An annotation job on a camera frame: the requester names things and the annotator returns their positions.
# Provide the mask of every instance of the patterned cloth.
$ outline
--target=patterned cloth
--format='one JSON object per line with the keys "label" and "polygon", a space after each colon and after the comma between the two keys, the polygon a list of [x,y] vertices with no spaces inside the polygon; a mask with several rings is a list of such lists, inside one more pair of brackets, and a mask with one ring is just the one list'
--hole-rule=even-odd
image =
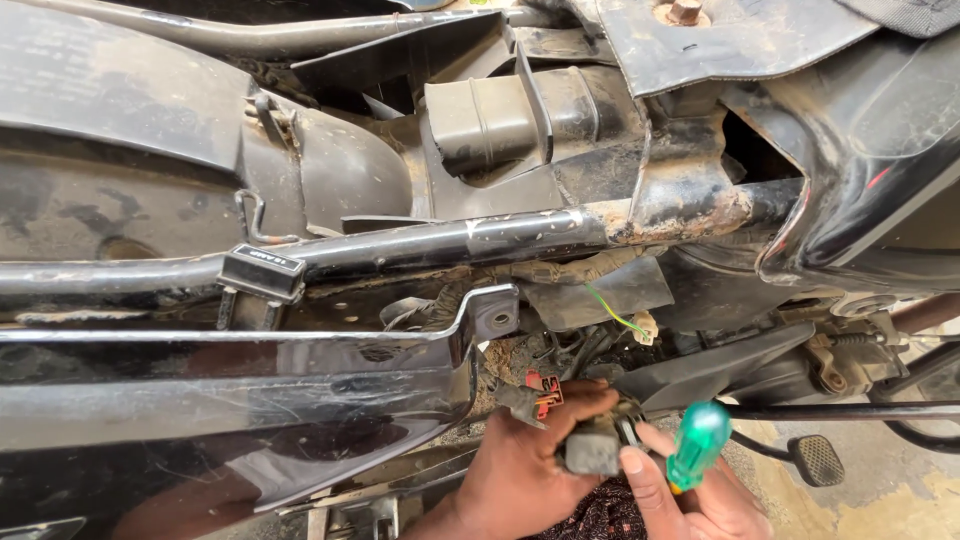
{"label": "patterned cloth", "polygon": [[623,477],[603,482],[565,521],[522,540],[647,540],[630,484]]}

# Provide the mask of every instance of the screwdriver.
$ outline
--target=screwdriver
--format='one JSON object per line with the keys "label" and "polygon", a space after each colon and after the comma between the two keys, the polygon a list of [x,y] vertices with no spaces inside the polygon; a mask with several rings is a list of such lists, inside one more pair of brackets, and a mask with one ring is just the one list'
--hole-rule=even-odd
{"label": "screwdriver", "polygon": [[677,430],[677,452],[666,458],[670,492],[680,495],[700,485],[732,431],[729,412],[717,402],[694,402],[688,407]]}

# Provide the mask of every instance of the green and yellow wire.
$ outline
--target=green and yellow wire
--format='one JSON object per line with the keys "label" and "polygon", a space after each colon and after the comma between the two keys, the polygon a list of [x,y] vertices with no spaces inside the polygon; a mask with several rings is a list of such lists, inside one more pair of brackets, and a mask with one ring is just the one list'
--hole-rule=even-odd
{"label": "green and yellow wire", "polygon": [[643,336],[643,339],[650,339],[650,336],[647,335],[647,332],[644,331],[644,329],[642,329],[641,327],[635,325],[634,323],[632,323],[632,322],[630,322],[630,321],[624,320],[624,319],[621,318],[619,315],[617,315],[616,313],[614,313],[613,310],[610,309],[610,306],[607,305],[607,302],[603,299],[603,297],[600,296],[600,293],[598,293],[596,290],[594,290],[594,288],[591,287],[589,283],[584,283],[584,286],[587,288],[588,291],[590,291],[590,294],[592,294],[597,300],[600,301],[600,304],[602,304],[602,305],[603,305],[603,308],[607,311],[607,313],[610,314],[610,317],[613,317],[613,320],[614,320],[614,321],[616,321],[616,322],[618,322],[618,323],[626,326],[627,328],[631,328],[631,329],[634,329],[634,330],[640,332],[640,335]]}

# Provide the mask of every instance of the hand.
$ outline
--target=hand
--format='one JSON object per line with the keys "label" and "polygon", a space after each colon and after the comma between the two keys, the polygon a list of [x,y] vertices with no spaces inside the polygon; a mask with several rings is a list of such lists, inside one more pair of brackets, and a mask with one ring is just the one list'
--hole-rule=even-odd
{"label": "hand", "polygon": [[[660,455],[675,454],[673,438],[649,424],[636,425],[640,440]],[[649,540],[772,540],[763,505],[718,458],[700,486],[674,499],[654,458],[640,449],[620,451]]]}
{"label": "hand", "polygon": [[570,474],[554,458],[557,445],[577,422],[611,409],[617,393],[596,380],[563,382],[561,390],[564,404],[550,408],[543,419],[547,430],[498,409],[463,485],[404,539],[517,540],[569,517],[603,478]]}

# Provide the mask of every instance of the bolt hole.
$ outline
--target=bolt hole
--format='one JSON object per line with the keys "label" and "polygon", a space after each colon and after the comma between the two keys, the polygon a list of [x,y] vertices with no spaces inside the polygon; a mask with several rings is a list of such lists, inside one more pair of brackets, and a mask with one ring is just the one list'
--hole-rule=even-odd
{"label": "bolt hole", "polygon": [[510,313],[498,313],[493,317],[493,324],[502,327],[510,324],[512,320],[514,320],[514,317]]}

